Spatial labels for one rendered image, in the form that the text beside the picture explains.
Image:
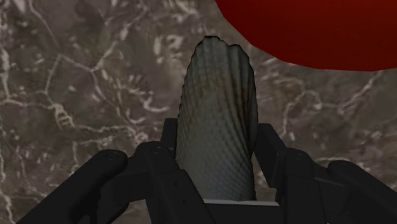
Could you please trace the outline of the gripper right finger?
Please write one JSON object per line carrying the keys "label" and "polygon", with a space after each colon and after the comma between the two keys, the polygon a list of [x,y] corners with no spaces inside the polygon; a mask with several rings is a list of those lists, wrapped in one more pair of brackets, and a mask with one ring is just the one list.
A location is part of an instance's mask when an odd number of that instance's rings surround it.
{"label": "gripper right finger", "polygon": [[284,224],[397,224],[397,192],[352,162],[323,167],[267,123],[258,124],[254,154]]}

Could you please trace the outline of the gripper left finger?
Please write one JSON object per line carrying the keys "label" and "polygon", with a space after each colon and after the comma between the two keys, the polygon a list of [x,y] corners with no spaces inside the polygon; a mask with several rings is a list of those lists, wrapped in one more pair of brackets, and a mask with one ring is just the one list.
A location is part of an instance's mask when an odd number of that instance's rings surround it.
{"label": "gripper left finger", "polygon": [[139,200],[154,224],[216,224],[164,140],[141,143],[131,157],[99,151],[17,224],[113,224]]}

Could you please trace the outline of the grey ribbed corn cob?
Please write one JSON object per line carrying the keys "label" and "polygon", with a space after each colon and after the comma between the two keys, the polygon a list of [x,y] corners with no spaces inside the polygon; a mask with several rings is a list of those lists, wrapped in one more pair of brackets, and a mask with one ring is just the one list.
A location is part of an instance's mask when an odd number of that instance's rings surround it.
{"label": "grey ribbed corn cob", "polygon": [[202,198],[255,200],[257,127],[249,57],[239,45],[205,36],[187,68],[176,136],[176,162]]}

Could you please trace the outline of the red round bowl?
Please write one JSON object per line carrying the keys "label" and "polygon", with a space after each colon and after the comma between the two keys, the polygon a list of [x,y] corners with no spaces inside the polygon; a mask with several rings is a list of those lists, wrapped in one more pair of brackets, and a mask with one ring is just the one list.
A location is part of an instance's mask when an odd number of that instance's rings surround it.
{"label": "red round bowl", "polygon": [[397,0],[215,0],[253,46],[318,69],[397,68]]}

